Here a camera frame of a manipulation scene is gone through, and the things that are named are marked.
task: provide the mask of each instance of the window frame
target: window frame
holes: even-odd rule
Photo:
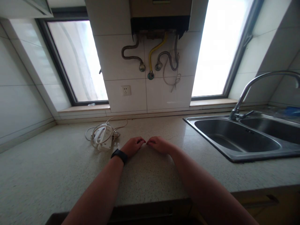
[[[248,18],[246,20],[244,30],[240,39],[240,43],[238,45],[237,51],[235,53],[233,62],[231,64],[231,68],[229,71],[229,75],[227,77],[223,94],[220,95],[206,95],[206,96],[194,96],[192,97],[192,101],[196,100],[208,100],[208,99],[220,99],[220,98],[228,98],[228,95],[230,93],[232,84],[234,82],[235,76],[238,72],[238,68],[241,64],[241,60],[244,56],[247,44],[251,41],[253,35],[252,31],[254,28],[254,25],[257,21],[259,12],[262,8],[264,0],[254,0],[253,4],[251,6],[251,9],[249,11]]]
[[[78,102],[76,99],[76,95],[73,91],[71,83],[69,81],[67,72],[63,66],[63,62],[58,53],[57,47],[55,45],[54,39],[50,32],[48,22],[61,22],[61,21],[83,21],[89,20],[88,12],[86,7],[69,7],[69,8],[54,8],[52,9],[52,13],[54,17],[49,18],[39,18],[35,19],[36,23],[40,29],[44,42],[49,50],[50,56],[54,63],[54,66],[58,72],[58,75],[62,81],[62,85],[67,92],[68,98],[71,102],[72,106],[87,106],[88,104],[95,103],[99,104],[108,104],[108,100],[102,101],[85,101]]]

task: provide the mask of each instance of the speckled countertop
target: speckled countertop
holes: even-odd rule
[[[188,116],[129,120],[120,129],[119,145],[130,137],[162,136],[180,146],[230,192],[300,184],[300,158],[231,163],[184,117]],[[112,121],[111,125],[124,123]],[[1,224],[45,224],[52,213],[72,208],[112,153],[98,153],[85,139],[86,129],[97,124],[57,125],[0,154]],[[124,168],[116,205],[187,197],[172,159],[143,145]]]

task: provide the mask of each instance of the double sink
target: double sink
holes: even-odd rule
[[[184,119],[232,162],[300,156],[300,124],[269,116]]]

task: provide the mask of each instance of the white cable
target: white cable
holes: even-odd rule
[[[108,125],[108,121],[111,120],[112,118],[115,118],[115,117],[120,117],[120,116],[114,116],[114,117],[111,117],[111,118],[109,118],[105,123],[98,124],[98,125],[95,126],[95,127],[90,127],[90,128],[87,129],[87,131],[85,132],[85,139],[87,139],[88,141],[90,141],[91,144],[92,144],[92,146],[93,146],[95,149],[98,149],[98,146],[95,146],[94,144],[99,145],[99,144],[105,143],[108,139],[110,139],[110,137],[113,138],[112,142],[114,142],[118,137],[120,137],[120,133],[117,132],[117,130],[120,129],[120,128],[123,128],[124,126],[126,126],[127,123],[128,123],[128,120],[126,119],[126,124],[125,124],[124,126],[117,127],[117,128],[114,129],[112,126]],[[94,138],[95,138],[95,137],[94,137],[95,132],[96,132],[97,130],[99,130],[100,128],[105,128],[105,127],[111,128],[111,132],[110,132],[109,137],[108,137],[106,140],[102,141],[102,142],[98,142],[98,140],[99,140],[99,138],[100,138],[100,136],[101,136],[101,134],[102,134],[102,132],[103,132],[103,130],[104,130],[104,129],[103,129],[103,130],[100,132],[100,134],[98,135],[98,137],[96,137],[96,141],[94,141]],[[91,135],[91,139],[89,139],[89,138],[87,137],[87,133],[88,133],[88,131],[89,131],[90,129],[94,129],[93,132],[92,132],[92,135]]]
[[[175,77],[175,82],[174,82],[173,84],[168,83],[168,82],[165,80],[165,69],[166,69],[166,65],[167,65],[168,60],[169,60],[169,57],[167,58],[167,60],[166,60],[166,62],[165,62],[165,65],[163,66],[162,77],[163,77],[163,81],[164,81],[167,85],[172,86],[172,89],[171,89],[171,93],[172,93],[172,91],[174,90],[174,88],[175,88],[175,90],[176,90],[176,84],[178,84],[178,83],[180,82],[181,73],[178,73],[178,68],[179,68],[179,65],[178,65],[178,67],[177,67],[177,74],[176,74],[176,77]]]

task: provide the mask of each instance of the chrome faucet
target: chrome faucet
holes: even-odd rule
[[[240,99],[238,100],[236,106],[234,107],[234,109],[231,111],[230,113],[230,116],[229,116],[229,119],[231,120],[236,120],[237,118],[246,118],[246,116],[250,115],[252,112],[244,115],[244,114],[239,114],[239,109],[240,109],[240,106],[246,96],[246,94],[248,93],[250,87],[252,86],[252,84],[254,84],[255,82],[257,82],[258,80],[264,78],[264,77],[268,77],[268,76],[272,76],[272,75],[289,75],[289,76],[292,76],[292,77],[295,77],[296,78],[296,81],[297,81],[297,86],[296,88],[300,88],[300,73],[297,73],[297,72],[293,72],[293,71],[286,71],[286,70],[282,70],[282,71],[273,71],[273,72],[268,72],[268,73],[264,73],[258,77],[255,77],[253,80],[251,80],[247,85],[246,87],[244,88],[241,96],[240,96]]]

